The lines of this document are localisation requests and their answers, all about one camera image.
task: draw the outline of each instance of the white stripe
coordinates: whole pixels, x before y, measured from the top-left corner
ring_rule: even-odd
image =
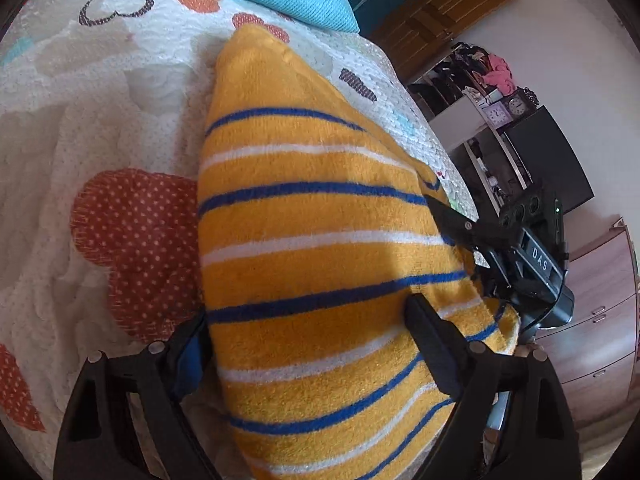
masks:
[[[449,305],[444,308],[441,308],[440,310],[438,310],[438,314],[442,319],[444,319],[446,317],[453,316],[456,312],[459,312],[460,310],[466,310],[468,308],[473,308],[481,304],[482,304],[482,298],[478,296],[476,298],[473,298],[471,301],[467,301],[466,303],[457,303],[457,304],[453,304],[453,305]]]
[[[442,237],[439,235],[424,236],[406,231],[343,231],[276,238],[263,242],[248,242],[240,245],[222,247],[201,256],[200,265],[204,268],[211,264],[235,260],[236,258],[249,258],[251,256],[259,256],[260,254],[279,253],[283,251],[299,251],[335,244],[373,244],[386,242],[420,245],[444,244]]]
[[[380,337],[341,354],[297,365],[263,370],[229,370],[218,367],[218,375],[225,381],[237,383],[271,383],[273,381],[293,381],[303,377],[330,372],[336,368],[354,363],[384,348],[404,330],[404,326],[395,326]]]
[[[236,150],[229,150],[228,152],[216,153],[206,158],[200,165],[200,173],[216,164],[222,162],[228,162],[230,160],[236,160],[237,158],[243,158],[246,156],[257,155],[273,155],[273,153],[306,153],[307,155],[324,155],[326,153],[357,153],[359,155],[372,158],[382,164],[388,164],[403,170],[411,171],[415,174],[415,169],[395,160],[389,156],[380,155],[379,153],[372,152],[367,148],[360,146],[351,146],[350,144],[328,144],[326,146],[313,146],[309,144],[266,144],[264,146],[245,146],[244,148],[238,148]]]
[[[409,401],[402,407],[402,409],[396,413],[394,418],[392,418],[379,432],[377,432],[372,438],[363,442],[359,446],[354,447],[348,452],[334,456],[332,458],[321,460],[319,462],[310,462],[308,464],[301,465],[273,465],[267,462],[263,462],[262,460],[258,460],[257,458],[253,458],[251,456],[245,456],[247,461],[260,469],[265,469],[275,475],[287,475],[287,474],[304,474],[304,473],[313,473],[315,471],[320,471],[322,469],[326,469],[328,467],[334,467],[340,464],[351,460],[358,455],[363,454],[367,450],[374,447],[377,443],[379,443],[382,439],[384,439],[393,428],[395,428],[398,423],[402,420],[402,418],[407,414],[409,409],[415,404],[415,401],[418,398],[428,392],[429,390],[433,390],[436,387],[435,383],[428,383],[424,386],[420,387],[409,399]]]

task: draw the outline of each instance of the bedspread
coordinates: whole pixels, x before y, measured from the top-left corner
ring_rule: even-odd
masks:
[[[357,34],[312,28],[244,0],[28,1],[0,43],[0,418],[45,479],[85,357],[138,352],[167,337],[198,301],[196,287],[183,285],[193,277],[173,271],[181,297],[171,307],[144,290],[123,294],[122,266],[136,256],[127,254],[127,237],[138,232],[114,239],[106,225],[148,208],[195,226],[191,200],[213,65],[244,23],[289,44],[427,163],[454,208],[477,218],[388,59]],[[100,210],[105,193],[118,193],[122,209]],[[184,245],[181,268],[196,250],[190,229],[176,238]],[[168,257],[165,265],[171,270]],[[148,311],[130,309],[132,300]],[[225,433],[213,373],[209,379],[184,408],[216,467],[242,478],[248,472]],[[219,431],[210,431],[214,424]],[[159,464],[150,465],[161,475]]]

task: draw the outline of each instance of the drawer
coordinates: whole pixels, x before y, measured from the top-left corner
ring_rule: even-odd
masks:
[[[562,385],[577,425],[600,418],[626,401],[635,353],[587,376]]]
[[[575,296],[572,324],[597,316],[635,294],[634,266],[626,233],[621,232],[570,262],[566,284]]]
[[[538,340],[561,383],[594,373],[636,349],[636,297]]]

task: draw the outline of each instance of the alarm clock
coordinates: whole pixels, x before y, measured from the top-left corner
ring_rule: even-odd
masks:
[[[536,95],[528,88],[518,88],[513,94],[503,97],[498,102],[508,110],[513,121],[531,115],[540,104]]]
[[[500,128],[513,121],[513,115],[509,109],[500,101],[483,108],[482,111],[486,115],[487,120],[494,126]]]

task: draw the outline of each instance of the television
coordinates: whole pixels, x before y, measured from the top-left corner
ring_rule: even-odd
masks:
[[[534,182],[556,192],[565,213],[593,198],[593,191],[574,150],[546,107],[505,129]]]

